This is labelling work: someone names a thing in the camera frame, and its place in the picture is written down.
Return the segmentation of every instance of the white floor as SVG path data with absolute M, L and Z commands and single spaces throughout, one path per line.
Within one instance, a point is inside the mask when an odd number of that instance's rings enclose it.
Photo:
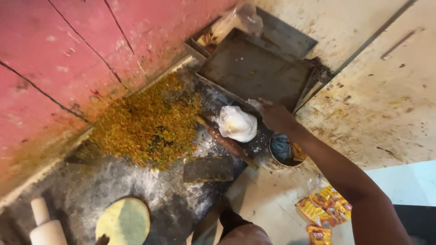
M 244 219 L 261 226 L 274 245 L 309 244 L 307 224 L 298 216 L 295 204 L 318 180 L 317 173 L 302 166 L 298 171 L 270 171 L 247 168 L 228 190 L 233 209 Z M 192 244 L 215 245 L 222 226 L 212 210 L 198 225 Z M 351 222 L 333 228 L 334 245 L 354 244 Z

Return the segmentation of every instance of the metal scraper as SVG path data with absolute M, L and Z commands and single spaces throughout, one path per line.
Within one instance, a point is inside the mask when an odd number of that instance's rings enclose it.
M 233 157 L 190 157 L 184 159 L 183 182 L 233 180 Z

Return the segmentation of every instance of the hand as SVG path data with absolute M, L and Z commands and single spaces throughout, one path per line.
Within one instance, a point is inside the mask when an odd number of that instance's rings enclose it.
M 257 100 L 261 103 L 259 112 L 263 117 L 263 123 L 274 132 L 289 134 L 300 125 L 284 105 L 274 105 L 262 98 Z

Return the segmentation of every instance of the wooden rolling pin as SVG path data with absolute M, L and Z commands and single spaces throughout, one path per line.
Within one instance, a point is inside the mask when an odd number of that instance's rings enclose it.
M 220 145 L 222 145 L 226 150 L 228 150 L 233 156 L 241 158 L 254 170 L 257 170 L 259 168 L 259 166 L 257 166 L 257 164 L 253 161 L 253 159 L 245 155 L 244 149 L 240 147 L 234 140 L 222 136 L 217 128 L 211 127 L 201 116 L 196 116 L 195 118 L 197 122 L 199 122 L 201 125 L 208 129 L 209 135 L 213 139 L 215 139 Z

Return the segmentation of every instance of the person's arm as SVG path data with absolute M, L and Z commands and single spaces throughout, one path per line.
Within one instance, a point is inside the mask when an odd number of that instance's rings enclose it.
M 261 102 L 264 103 L 260 109 L 264 124 L 297 143 L 352 205 L 355 244 L 411 244 L 391 200 L 362 169 L 312 135 L 284 106 Z

